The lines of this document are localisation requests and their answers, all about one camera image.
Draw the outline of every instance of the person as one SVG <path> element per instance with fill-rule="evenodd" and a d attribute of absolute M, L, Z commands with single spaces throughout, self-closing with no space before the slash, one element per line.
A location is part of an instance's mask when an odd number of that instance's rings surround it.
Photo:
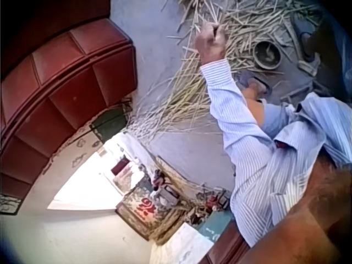
<path fill-rule="evenodd" d="M 323 18 L 317 28 L 298 14 L 291 15 L 291 23 L 302 50 L 303 59 L 310 63 L 315 54 L 321 67 L 313 82 L 313 88 L 321 96 L 335 97 L 340 101 L 352 101 L 352 42 L 335 18 L 323 9 Z"/>
<path fill-rule="evenodd" d="M 344 171 L 321 177 L 240 264 L 352 263 L 351 176 Z"/>
<path fill-rule="evenodd" d="M 230 206 L 253 247 L 328 173 L 352 168 L 352 109 L 310 93 L 297 109 L 257 101 L 268 86 L 250 76 L 240 91 L 225 59 L 224 25 L 207 23 L 195 47 L 223 132 L 224 150 L 236 165 Z"/>

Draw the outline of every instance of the straw pile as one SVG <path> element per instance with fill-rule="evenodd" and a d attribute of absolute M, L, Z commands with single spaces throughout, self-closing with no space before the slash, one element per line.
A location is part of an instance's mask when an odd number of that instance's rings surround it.
<path fill-rule="evenodd" d="M 186 24 L 187 18 L 191 18 L 191 25 L 184 36 L 168 36 L 176 39 L 178 45 L 186 42 L 183 46 L 185 52 L 182 66 L 173 78 L 166 80 L 167 89 L 172 87 L 171 93 L 161 103 L 155 103 L 148 110 L 135 111 L 128 117 L 127 131 L 146 145 L 159 132 L 189 132 L 209 124 L 209 121 L 204 122 L 203 119 L 209 115 L 210 99 L 199 70 L 198 53 L 192 48 L 195 36 L 204 22 L 215 21 L 227 25 L 226 56 L 233 74 L 242 69 L 264 74 L 283 74 L 257 68 L 252 48 L 260 41 L 270 40 L 278 44 L 283 55 L 291 62 L 296 60 L 292 54 L 294 51 L 300 58 L 289 17 L 292 12 L 299 12 L 314 22 L 312 18 L 318 10 L 316 5 L 278 0 L 243 0 L 240 3 L 230 0 L 223 5 L 211 0 L 180 0 L 179 3 L 184 5 L 185 13 L 177 31 Z M 185 121 L 188 127 L 180 128 L 179 124 Z"/>

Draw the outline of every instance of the red tile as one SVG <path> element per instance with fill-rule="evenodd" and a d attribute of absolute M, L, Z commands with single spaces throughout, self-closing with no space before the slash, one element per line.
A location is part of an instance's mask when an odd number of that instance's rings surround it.
<path fill-rule="evenodd" d="M 30 57 L 25 58 L 1 83 L 5 121 L 39 88 Z"/>
<path fill-rule="evenodd" d="M 5 174 L 0 175 L 1 180 L 1 194 L 5 194 L 14 198 L 24 199 L 28 191 L 31 189 L 31 185 L 18 181 Z"/>
<path fill-rule="evenodd" d="M 13 136 L 0 157 L 1 172 L 33 184 L 48 160 L 44 155 Z"/>
<path fill-rule="evenodd" d="M 83 56 L 68 33 L 61 34 L 45 43 L 33 52 L 40 82 L 45 83 Z"/>
<path fill-rule="evenodd" d="M 6 123 L 5 123 L 4 111 L 0 106 L 0 133 L 5 128 L 5 126 L 6 126 Z"/>
<path fill-rule="evenodd" d="M 92 68 L 65 82 L 50 99 L 75 129 L 106 108 Z"/>
<path fill-rule="evenodd" d="M 108 19 L 101 19 L 70 31 L 86 54 L 128 39 Z"/>
<path fill-rule="evenodd" d="M 47 99 L 23 122 L 16 136 L 40 153 L 51 157 L 75 131 L 54 104 Z"/>
<path fill-rule="evenodd" d="M 108 106 L 117 103 L 136 89 L 132 48 L 97 62 L 93 68 Z"/>

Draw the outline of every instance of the wall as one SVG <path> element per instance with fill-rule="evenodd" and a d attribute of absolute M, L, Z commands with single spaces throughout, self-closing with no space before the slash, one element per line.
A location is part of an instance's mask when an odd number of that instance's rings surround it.
<path fill-rule="evenodd" d="M 80 129 L 74 138 L 88 130 Z M 90 132 L 62 149 L 39 176 L 18 215 L 1 216 L 2 235 L 23 263 L 149 263 L 152 244 L 113 210 L 47 210 L 64 183 L 101 146 Z"/>

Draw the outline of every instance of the shirt cuff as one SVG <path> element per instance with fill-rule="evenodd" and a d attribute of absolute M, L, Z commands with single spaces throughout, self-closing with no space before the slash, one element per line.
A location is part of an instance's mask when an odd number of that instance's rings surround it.
<path fill-rule="evenodd" d="M 225 85 L 232 81 L 227 59 L 217 60 L 200 67 L 208 86 Z"/>

